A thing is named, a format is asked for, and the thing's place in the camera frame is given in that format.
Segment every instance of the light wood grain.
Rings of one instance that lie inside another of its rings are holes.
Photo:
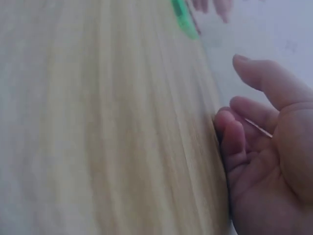
[[[215,84],[169,0],[0,2],[0,233],[219,235]]]

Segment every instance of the blurry hand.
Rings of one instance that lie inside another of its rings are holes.
[[[214,120],[237,233],[313,234],[313,91],[275,62],[233,65],[275,107],[235,97]]]
[[[209,0],[192,0],[194,8],[203,13],[209,11]],[[233,0],[213,0],[216,13],[222,18],[224,23],[228,22],[229,13],[233,6]]]

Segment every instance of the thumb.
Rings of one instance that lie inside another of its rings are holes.
[[[233,66],[243,82],[264,92],[278,110],[295,103],[313,102],[312,89],[276,62],[235,55]]]

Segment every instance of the green pen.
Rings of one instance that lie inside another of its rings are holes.
[[[198,38],[198,31],[185,0],[171,0],[171,2],[180,28],[189,38]]]

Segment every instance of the wooden table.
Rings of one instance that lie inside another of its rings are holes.
[[[218,106],[169,0],[2,0],[0,234],[225,234]]]

